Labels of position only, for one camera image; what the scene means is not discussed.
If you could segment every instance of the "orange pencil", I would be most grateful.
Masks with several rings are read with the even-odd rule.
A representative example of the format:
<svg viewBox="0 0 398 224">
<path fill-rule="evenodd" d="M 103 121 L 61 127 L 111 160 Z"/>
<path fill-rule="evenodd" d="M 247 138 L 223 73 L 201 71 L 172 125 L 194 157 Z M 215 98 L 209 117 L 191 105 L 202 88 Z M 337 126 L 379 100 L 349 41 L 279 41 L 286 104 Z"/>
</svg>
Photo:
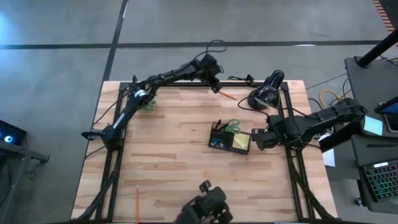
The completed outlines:
<svg viewBox="0 0 398 224">
<path fill-rule="evenodd" d="M 219 91 L 219 93 L 221 93 L 222 95 L 227 96 L 227 97 L 229 97 L 229 98 L 231 98 L 231 99 L 233 99 L 233 100 L 238 100 L 238 99 L 236 99 L 235 97 L 233 97 L 233 96 L 231 96 L 231 95 L 229 95 L 229 94 L 227 94 L 227 93 L 224 93 L 223 91 Z"/>
<path fill-rule="evenodd" d="M 138 224 L 139 221 L 139 190 L 138 190 L 138 184 L 137 184 L 137 190 L 136 190 L 136 224 Z"/>
</svg>

